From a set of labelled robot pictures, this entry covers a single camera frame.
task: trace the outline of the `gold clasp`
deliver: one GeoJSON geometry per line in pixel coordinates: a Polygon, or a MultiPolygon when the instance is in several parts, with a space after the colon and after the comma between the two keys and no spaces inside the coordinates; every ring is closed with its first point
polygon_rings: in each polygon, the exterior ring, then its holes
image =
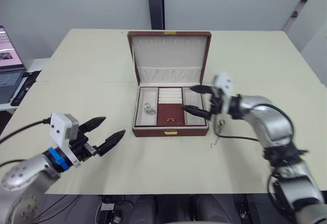
{"type": "Polygon", "coordinates": [[[165,135],[177,135],[178,131],[165,131],[165,135]]]}
{"type": "Polygon", "coordinates": [[[176,31],[164,31],[164,35],[176,35],[176,31]]]}

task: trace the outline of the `box lid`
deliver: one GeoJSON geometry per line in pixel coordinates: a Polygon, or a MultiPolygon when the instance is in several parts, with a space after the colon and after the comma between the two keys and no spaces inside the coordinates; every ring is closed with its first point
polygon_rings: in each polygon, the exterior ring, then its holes
{"type": "Polygon", "coordinates": [[[210,39],[210,32],[130,31],[128,41],[138,84],[201,84],[210,39]]]}

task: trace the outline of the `white lining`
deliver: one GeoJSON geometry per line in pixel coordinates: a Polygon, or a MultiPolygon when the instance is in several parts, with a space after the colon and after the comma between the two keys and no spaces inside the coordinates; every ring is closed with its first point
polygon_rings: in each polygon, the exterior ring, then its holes
{"type": "Polygon", "coordinates": [[[180,82],[180,83],[174,83],[174,82],[164,82],[164,83],[140,83],[140,87],[185,87],[185,86],[194,86],[194,85],[199,85],[199,82],[192,82],[192,83],[185,83],[185,82],[180,82]]]}
{"type": "Polygon", "coordinates": [[[139,103],[137,105],[136,125],[155,126],[157,124],[157,114],[149,115],[144,112],[144,103],[149,103],[157,111],[158,88],[143,87],[139,90],[139,103]]]}
{"type": "Polygon", "coordinates": [[[207,36],[132,36],[140,82],[199,82],[207,36]]]}
{"type": "Polygon", "coordinates": [[[181,88],[159,88],[159,104],[182,104],[181,88]]]}
{"type": "MultiPolygon", "coordinates": [[[[196,93],[189,89],[189,87],[183,87],[183,104],[184,105],[193,105],[199,107],[200,109],[204,109],[202,107],[202,98],[201,94],[196,93]]],[[[185,115],[185,124],[186,125],[205,125],[204,118],[194,116],[187,112],[184,112],[185,115]]]]}
{"type": "Polygon", "coordinates": [[[134,130],[179,130],[206,129],[208,126],[173,126],[173,127],[133,127],[134,130]]]}

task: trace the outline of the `brown leather box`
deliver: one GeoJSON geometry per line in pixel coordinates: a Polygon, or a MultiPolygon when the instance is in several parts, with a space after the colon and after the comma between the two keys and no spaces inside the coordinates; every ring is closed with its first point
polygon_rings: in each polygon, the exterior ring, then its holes
{"type": "Polygon", "coordinates": [[[181,105],[205,109],[203,96],[189,90],[202,84],[210,32],[132,31],[128,41],[138,82],[133,121],[136,137],[205,136],[207,121],[181,105]],[[147,114],[145,103],[155,110],[147,114]]]}

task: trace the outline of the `gray wall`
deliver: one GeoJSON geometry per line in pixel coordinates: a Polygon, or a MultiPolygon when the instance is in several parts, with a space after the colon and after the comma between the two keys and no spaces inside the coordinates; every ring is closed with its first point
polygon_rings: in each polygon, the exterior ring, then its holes
{"type": "Polygon", "coordinates": [[[301,51],[325,23],[326,0],[308,0],[288,29],[287,36],[301,51]]]}
{"type": "Polygon", "coordinates": [[[311,69],[327,86],[327,22],[317,31],[309,43],[302,49],[301,54],[311,69]]]}
{"type": "Polygon", "coordinates": [[[282,30],[300,0],[165,0],[166,29],[282,30]]]}
{"type": "Polygon", "coordinates": [[[150,29],[148,0],[0,0],[23,60],[50,57],[72,28],[150,29]]]}
{"type": "Polygon", "coordinates": [[[288,37],[325,86],[327,86],[326,25],[326,0],[308,0],[287,31],[288,37]]]}

